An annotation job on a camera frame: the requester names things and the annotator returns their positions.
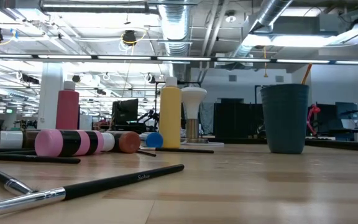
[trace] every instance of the blue cap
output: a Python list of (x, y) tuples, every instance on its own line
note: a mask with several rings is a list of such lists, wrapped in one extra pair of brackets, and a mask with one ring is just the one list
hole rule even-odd
[(159, 133), (150, 133), (145, 142), (147, 147), (162, 147), (162, 136)]

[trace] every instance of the black stripe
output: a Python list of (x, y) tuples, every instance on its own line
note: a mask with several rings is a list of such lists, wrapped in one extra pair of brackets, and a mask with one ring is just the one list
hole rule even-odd
[(98, 148), (99, 139), (98, 135), (94, 131), (85, 131), (89, 136), (89, 141), (91, 145), (89, 146), (88, 152), (85, 154), (86, 156), (94, 154), (96, 149)]
[(73, 156), (81, 146), (81, 136), (78, 131), (60, 131), (63, 136), (63, 148), (59, 157)]
[(114, 147), (112, 150), (110, 150), (110, 152), (122, 152), (121, 148), (119, 147), (119, 138), (121, 138), (121, 136), (125, 133), (110, 133), (112, 134), (113, 138), (114, 138)]

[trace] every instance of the white cylinder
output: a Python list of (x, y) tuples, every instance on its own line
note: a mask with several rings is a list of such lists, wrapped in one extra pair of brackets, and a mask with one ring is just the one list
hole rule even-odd
[(102, 135), (104, 140), (102, 151), (104, 152), (111, 151), (114, 147), (114, 144), (116, 143), (114, 136), (110, 133), (102, 133)]
[(203, 88), (186, 87), (181, 89), (181, 100), (186, 108), (187, 119), (198, 119), (198, 108), (207, 92)]
[(0, 149), (21, 149), (23, 146), (23, 132), (1, 131)]

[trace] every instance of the desk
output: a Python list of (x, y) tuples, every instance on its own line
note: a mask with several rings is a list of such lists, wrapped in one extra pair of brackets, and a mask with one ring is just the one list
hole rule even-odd
[[(0, 224), (358, 223), (358, 151), (266, 145), (215, 154), (157, 152), (81, 157), (79, 165), (0, 162), (40, 190), (183, 163), (185, 170), (87, 197), (0, 217)], [(0, 200), (12, 195), (0, 188)]]

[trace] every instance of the white column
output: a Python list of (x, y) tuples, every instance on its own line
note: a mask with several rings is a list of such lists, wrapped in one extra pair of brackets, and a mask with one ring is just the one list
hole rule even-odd
[(44, 63), (42, 69), (38, 129), (55, 129), (58, 93), (65, 76), (62, 63)]
[(14, 128), (15, 126), (14, 123), (16, 119), (17, 119), (17, 107), (7, 106), (5, 111), (5, 120), (4, 120), (3, 129), (11, 130), (12, 128)]

